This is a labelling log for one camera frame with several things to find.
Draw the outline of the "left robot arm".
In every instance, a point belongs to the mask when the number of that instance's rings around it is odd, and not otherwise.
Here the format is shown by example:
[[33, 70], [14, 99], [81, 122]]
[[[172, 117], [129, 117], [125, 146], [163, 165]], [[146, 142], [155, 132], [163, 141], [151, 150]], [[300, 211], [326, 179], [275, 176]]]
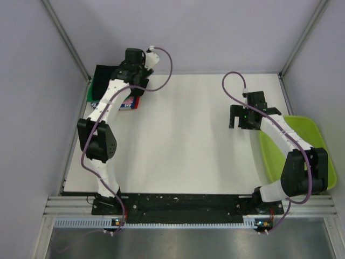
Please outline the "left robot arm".
[[117, 66], [97, 65], [91, 84], [92, 99], [96, 107], [77, 123], [79, 145], [82, 151], [80, 164], [91, 173], [98, 190], [94, 206], [116, 214], [124, 212], [120, 186], [114, 170], [114, 155], [118, 146], [109, 124], [125, 100], [141, 97], [147, 90], [149, 76], [159, 62], [156, 47], [147, 51], [127, 48], [124, 60]]

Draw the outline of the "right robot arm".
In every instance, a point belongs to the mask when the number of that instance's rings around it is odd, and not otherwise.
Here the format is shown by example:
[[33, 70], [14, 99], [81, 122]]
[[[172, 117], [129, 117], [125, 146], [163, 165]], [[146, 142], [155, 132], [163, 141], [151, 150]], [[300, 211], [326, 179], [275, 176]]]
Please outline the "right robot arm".
[[272, 202], [298, 195], [309, 197], [326, 191], [327, 151], [304, 141], [277, 108], [268, 107], [262, 91], [244, 92], [243, 97], [246, 99], [245, 103], [230, 107], [229, 127], [234, 128], [235, 118], [238, 118], [239, 128], [264, 132], [285, 158], [280, 178], [253, 191], [253, 210], [262, 214], [270, 209]]

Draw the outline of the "black t-shirt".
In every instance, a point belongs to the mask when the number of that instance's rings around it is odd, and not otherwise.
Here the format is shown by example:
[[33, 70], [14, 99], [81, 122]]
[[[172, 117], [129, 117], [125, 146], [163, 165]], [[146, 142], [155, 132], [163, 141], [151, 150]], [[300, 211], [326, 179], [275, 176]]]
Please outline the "black t-shirt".
[[118, 66], [106, 66], [106, 65], [97, 65], [94, 76], [93, 76], [93, 89], [92, 97], [94, 102], [101, 100], [103, 95], [107, 90], [108, 83], [111, 79], [113, 72], [118, 68]]

